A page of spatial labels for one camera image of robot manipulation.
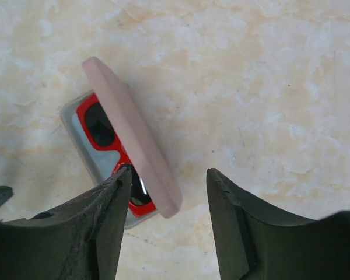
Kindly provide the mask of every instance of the black lens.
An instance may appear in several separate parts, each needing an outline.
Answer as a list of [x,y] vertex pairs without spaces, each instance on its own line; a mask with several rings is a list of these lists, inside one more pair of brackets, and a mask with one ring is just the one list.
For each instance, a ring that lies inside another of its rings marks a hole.
[[149,196],[148,192],[146,191],[144,183],[141,180],[141,178],[139,177],[139,175],[136,172],[133,165],[132,164],[124,164],[122,167],[127,167],[131,170],[132,185],[131,185],[130,201],[137,206],[143,206],[143,205],[150,203],[152,201],[152,199]]
[[100,147],[108,147],[115,140],[114,129],[100,103],[95,103],[86,112],[85,121],[93,140]]

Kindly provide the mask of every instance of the countertop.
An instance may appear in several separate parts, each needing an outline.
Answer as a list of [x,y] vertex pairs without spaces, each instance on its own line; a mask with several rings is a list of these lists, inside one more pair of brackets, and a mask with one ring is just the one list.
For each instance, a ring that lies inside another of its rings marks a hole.
[[126,82],[184,196],[126,230],[117,279],[218,279],[206,170],[285,210],[350,209],[350,0],[0,1],[5,221],[93,187],[60,119],[97,56]]

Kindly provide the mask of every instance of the red frame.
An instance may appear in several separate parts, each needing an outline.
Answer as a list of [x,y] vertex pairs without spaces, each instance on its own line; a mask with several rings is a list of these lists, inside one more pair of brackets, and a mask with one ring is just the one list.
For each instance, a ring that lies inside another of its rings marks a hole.
[[[95,140],[93,139],[91,133],[89,132],[89,130],[87,128],[85,115],[86,115],[86,112],[88,111],[88,109],[92,105],[94,105],[95,103],[99,103],[99,100],[98,100],[97,96],[94,93],[92,93],[81,105],[79,105],[79,107],[76,109],[76,114],[78,115],[79,121],[82,124],[83,130],[84,130],[89,142],[91,143],[91,145],[93,146],[93,148],[95,150],[97,150],[97,151],[114,151],[115,150],[115,151],[118,151],[118,153],[120,154],[120,159],[112,172],[112,174],[114,174],[115,172],[117,172],[121,168],[122,165],[132,164],[132,162],[131,162],[130,158],[128,157],[125,149],[123,148],[123,145],[122,145],[119,137],[117,136],[117,134],[115,134],[114,142],[107,147],[99,146],[95,142]],[[136,216],[136,217],[145,216],[145,215],[156,210],[156,207],[155,207],[153,201],[151,201],[148,204],[141,205],[141,206],[135,205],[131,201],[129,201],[128,207],[132,211],[134,216]]]

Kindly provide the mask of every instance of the beige marble tabletop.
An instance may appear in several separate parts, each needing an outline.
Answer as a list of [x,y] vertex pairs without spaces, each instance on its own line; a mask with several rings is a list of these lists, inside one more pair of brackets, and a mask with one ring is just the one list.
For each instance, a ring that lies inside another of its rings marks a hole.
[[0,185],[10,220],[93,187],[60,120],[97,56],[127,82],[184,203],[125,231],[117,279],[218,279],[217,167],[299,215],[350,209],[350,0],[0,1]]

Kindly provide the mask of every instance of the pink case lid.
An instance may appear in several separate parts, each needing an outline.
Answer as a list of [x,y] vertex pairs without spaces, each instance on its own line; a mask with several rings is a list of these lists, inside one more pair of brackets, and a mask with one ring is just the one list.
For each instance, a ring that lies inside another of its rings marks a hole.
[[180,189],[137,110],[128,86],[96,57],[84,61],[82,67],[156,208],[164,218],[175,215],[183,200]]

